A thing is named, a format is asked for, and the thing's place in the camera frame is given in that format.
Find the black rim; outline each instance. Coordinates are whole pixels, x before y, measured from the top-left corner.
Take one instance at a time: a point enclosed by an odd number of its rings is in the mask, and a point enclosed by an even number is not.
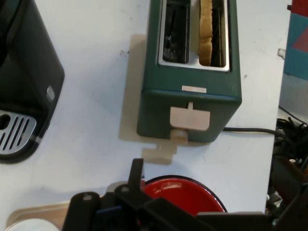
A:
[[[184,177],[184,176],[177,176],[177,175],[167,175],[167,176],[161,176],[161,177],[155,177],[151,180],[148,180],[145,185],[147,184],[151,184],[151,183],[154,183],[155,181],[158,181],[158,180],[164,180],[164,179],[170,179],[170,178],[178,178],[178,179],[183,179],[183,180],[188,180],[188,181],[191,181],[199,186],[201,186],[202,188],[204,188],[205,190],[209,191],[210,194],[218,201],[219,205],[223,208],[224,212],[228,212],[226,207],[224,206],[224,204],[221,202],[221,200],[216,196],[215,193],[213,193],[208,187],[206,187],[205,185],[203,185],[202,183],[194,180],[194,179],[191,179],[191,178],[188,178],[188,177]]]

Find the red box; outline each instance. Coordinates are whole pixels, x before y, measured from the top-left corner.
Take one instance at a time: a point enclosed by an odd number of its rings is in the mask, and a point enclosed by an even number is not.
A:
[[[293,0],[292,13],[308,17],[308,0]]]

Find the white plate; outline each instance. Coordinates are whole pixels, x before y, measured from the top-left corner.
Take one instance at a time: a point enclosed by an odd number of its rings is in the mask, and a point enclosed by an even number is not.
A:
[[[20,221],[6,231],[59,231],[55,225],[43,219],[29,219]]]

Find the bread slice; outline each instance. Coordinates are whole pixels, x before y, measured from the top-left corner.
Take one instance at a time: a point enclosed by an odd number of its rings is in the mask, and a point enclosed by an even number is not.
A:
[[[199,35],[199,63],[203,66],[211,65],[212,58],[212,0],[200,0],[200,35]]]

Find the beige plastic tab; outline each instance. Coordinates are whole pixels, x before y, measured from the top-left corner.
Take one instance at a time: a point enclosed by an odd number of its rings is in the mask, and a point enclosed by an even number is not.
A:
[[[171,107],[170,125],[174,128],[206,131],[210,126],[210,112],[193,109],[189,102],[188,108]]]

